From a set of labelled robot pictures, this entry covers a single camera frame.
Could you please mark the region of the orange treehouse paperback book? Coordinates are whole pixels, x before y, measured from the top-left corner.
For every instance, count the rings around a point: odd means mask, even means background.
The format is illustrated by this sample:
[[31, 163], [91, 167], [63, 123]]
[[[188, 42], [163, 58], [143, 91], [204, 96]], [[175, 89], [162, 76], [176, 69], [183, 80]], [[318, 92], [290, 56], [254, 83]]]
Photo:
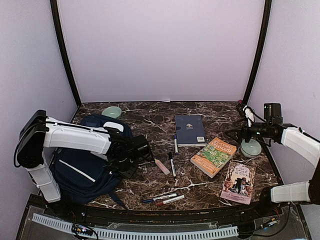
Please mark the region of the orange treehouse paperback book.
[[203, 171], [207, 176], [213, 178], [233, 157], [237, 147], [231, 145], [218, 137], [215, 137], [196, 155], [190, 162]]

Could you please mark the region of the navy blue student backpack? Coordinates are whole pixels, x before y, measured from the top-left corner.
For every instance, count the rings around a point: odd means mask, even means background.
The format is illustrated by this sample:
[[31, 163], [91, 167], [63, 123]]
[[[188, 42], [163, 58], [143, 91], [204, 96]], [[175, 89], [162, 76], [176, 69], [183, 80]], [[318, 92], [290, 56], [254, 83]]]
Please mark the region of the navy blue student backpack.
[[105, 160], [89, 151], [71, 148], [59, 148], [53, 159], [52, 175], [62, 201], [84, 205], [101, 195], [109, 195], [125, 207], [114, 193], [122, 178], [117, 171], [105, 167]]

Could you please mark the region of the pink Shakespeare paperback book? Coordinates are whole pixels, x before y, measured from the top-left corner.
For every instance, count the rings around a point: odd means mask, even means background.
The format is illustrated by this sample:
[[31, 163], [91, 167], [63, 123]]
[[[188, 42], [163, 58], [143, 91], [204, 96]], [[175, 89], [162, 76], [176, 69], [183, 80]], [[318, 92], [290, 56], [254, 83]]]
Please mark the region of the pink Shakespeare paperback book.
[[238, 162], [231, 162], [222, 186], [222, 199], [249, 205], [253, 195], [256, 168]]

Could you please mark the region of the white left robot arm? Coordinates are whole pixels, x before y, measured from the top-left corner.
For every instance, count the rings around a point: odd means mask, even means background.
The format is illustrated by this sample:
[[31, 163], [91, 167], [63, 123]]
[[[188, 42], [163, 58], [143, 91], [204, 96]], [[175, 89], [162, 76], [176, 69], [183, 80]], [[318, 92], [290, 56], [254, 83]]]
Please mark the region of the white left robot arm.
[[152, 155], [147, 139], [118, 119], [92, 114], [72, 124], [38, 110], [19, 134], [13, 163], [28, 171], [51, 210], [67, 218], [71, 208], [63, 200], [86, 204], [111, 195]]

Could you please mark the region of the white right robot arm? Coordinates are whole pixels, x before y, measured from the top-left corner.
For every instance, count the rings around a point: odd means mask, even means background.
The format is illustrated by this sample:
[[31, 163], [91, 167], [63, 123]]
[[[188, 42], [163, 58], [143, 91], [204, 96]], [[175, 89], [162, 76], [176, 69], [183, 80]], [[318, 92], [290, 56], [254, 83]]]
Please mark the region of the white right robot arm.
[[310, 180], [270, 188], [262, 201], [255, 205], [255, 213], [266, 217], [275, 208], [275, 203], [305, 202], [320, 204], [320, 142], [300, 127], [290, 123], [268, 124], [255, 122], [251, 126], [229, 129], [225, 134], [237, 143], [249, 142], [252, 138], [268, 138], [302, 156], [311, 163], [315, 170]]

